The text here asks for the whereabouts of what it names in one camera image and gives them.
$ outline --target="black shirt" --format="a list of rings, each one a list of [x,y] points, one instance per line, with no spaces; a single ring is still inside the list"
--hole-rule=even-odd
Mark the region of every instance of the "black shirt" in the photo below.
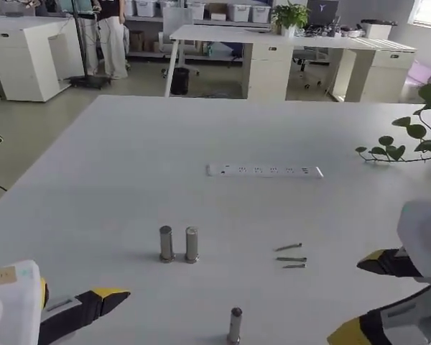
[[[120,0],[100,0],[99,2],[102,8],[99,20],[120,17]]]

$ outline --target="computer monitor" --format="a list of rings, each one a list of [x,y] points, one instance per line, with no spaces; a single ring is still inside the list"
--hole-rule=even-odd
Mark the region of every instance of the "computer monitor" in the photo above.
[[[338,1],[308,0],[307,7],[310,10],[309,25],[327,25],[332,23],[337,14]]]

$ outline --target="label sticker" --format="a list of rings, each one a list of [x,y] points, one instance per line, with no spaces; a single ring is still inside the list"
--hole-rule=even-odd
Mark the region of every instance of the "label sticker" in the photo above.
[[[16,268],[11,267],[3,267],[0,268],[0,285],[3,284],[11,284],[13,282],[16,282]]]

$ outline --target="tripod stand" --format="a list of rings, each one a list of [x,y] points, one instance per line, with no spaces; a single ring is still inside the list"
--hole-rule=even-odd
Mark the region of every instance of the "tripod stand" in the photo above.
[[[80,22],[78,20],[78,9],[75,0],[70,0],[70,2],[72,4],[73,18],[75,20],[75,27],[77,29],[78,44],[80,45],[81,60],[83,63],[84,72],[84,75],[69,78],[70,84],[74,88],[80,86],[83,88],[97,88],[98,90],[101,90],[102,87],[104,87],[106,84],[111,84],[111,79],[109,77],[101,77],[88,74],[88,68],[86,67],[86,50],[83,46],[83,38],[81,37]]]

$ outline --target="white pants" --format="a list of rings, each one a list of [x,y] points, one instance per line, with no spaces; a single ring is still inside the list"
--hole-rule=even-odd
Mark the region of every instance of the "white pants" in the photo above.
[[[124,52],[124,27],[119,17],[110,17],[99,21],[99,37],[101,40],[106,75],[113,79],[126,78],[126,56]]]
[[[86,51],[86,69],[89,75],[95,75],[99,66],[98,53],[96,52],[97,23],[94,19],[80,18],[80,24],[81,37]]]

